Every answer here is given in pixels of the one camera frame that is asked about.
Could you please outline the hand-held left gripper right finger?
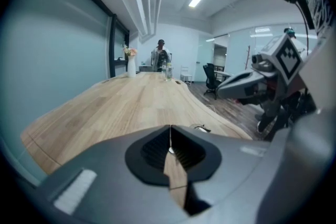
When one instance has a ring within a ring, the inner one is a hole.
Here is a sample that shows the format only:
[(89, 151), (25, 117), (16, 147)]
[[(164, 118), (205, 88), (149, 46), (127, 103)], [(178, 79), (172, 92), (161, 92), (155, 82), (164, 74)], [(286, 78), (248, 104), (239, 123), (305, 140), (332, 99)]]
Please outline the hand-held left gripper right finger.
[(173, 125), (171, 145), (186, 172), (187, 222), (207, 223), (206, 213), (247, 179), (270, 144)]

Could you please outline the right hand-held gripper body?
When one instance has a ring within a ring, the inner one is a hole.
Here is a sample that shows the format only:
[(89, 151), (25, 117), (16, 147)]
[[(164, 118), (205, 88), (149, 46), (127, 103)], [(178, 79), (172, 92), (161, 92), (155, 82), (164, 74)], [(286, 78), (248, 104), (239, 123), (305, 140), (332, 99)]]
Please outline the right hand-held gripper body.
[(252, 56), (251, 77), (258, 85), (254, 95), (265, 113), (278, 112), (302, 65), (301, 53), (288, 34), (274, 37)]

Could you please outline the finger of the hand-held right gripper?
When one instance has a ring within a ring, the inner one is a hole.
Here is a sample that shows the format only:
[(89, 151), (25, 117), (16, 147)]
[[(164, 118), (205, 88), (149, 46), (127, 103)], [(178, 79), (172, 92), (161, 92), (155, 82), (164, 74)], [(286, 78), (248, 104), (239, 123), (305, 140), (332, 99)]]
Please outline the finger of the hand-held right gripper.
[(263, 101), (259, 98), (236, 99), (236, 101), (242, 105), (248, 105), (248, 104), (260, 105), (263, 103)]
[(217, 87), (222, 99), (248, 99), (265, 90), (265, 77), (257, 71), (243, 71), (229, 77)]

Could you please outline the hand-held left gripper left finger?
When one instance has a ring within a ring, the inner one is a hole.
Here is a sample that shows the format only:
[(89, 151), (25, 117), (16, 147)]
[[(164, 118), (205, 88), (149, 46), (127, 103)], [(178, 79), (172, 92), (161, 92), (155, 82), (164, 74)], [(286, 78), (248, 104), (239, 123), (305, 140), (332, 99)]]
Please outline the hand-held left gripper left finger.
[(51, 223), (181, 223), (163, 173), (170, 127), (94, 144), (50, 174), (35, 205)]

